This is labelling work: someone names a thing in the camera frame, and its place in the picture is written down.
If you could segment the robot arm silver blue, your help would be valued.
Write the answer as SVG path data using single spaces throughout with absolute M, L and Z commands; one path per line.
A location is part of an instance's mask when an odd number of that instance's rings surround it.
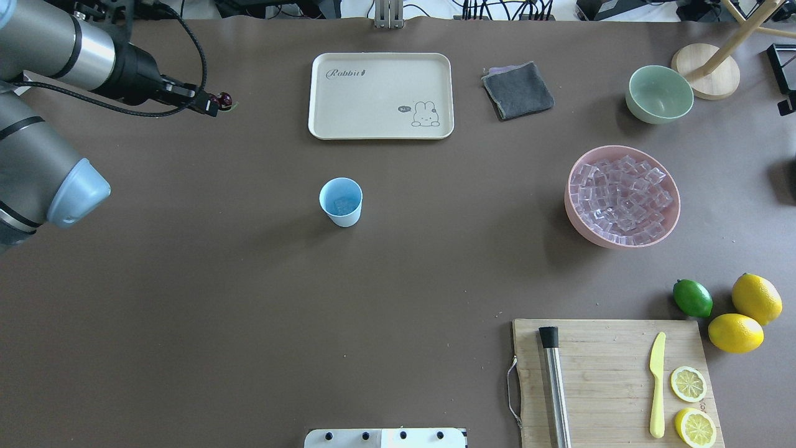
M 160 1 L 3 1 L 1 19 L 2 251 L 19 246 L 45 222 L 68 228 L 110 195 L 85 157 L 23 102 L 23 88 L 57 91 L 117 113 L 143 116 L 137 105 L 167 105 L 216 116 L 230 110 L 226 93 L 163 74 L 131 42 L 136 8 L 145 18 L 182 16 Z

